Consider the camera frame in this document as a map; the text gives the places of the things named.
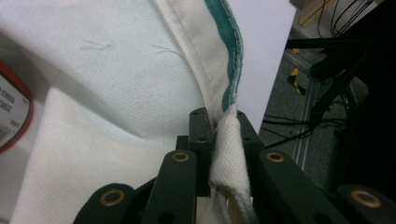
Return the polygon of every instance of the white cloth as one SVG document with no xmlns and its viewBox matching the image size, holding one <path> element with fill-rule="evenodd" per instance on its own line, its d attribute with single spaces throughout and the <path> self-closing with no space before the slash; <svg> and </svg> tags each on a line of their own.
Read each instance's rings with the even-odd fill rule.
<svg viewBox="0 0 396 224">
<path fill-rule="evenodd" d="M 221 104 L 239 77 L 217 29 L 205 1 L 3 1 L 0 33 L 49 83 L 11 223 L 72 223 L 102 186 L 144 184 L 203 106 L 219 124 L 205 213 L 253 223 L 236 107 Z"/>
</svg>

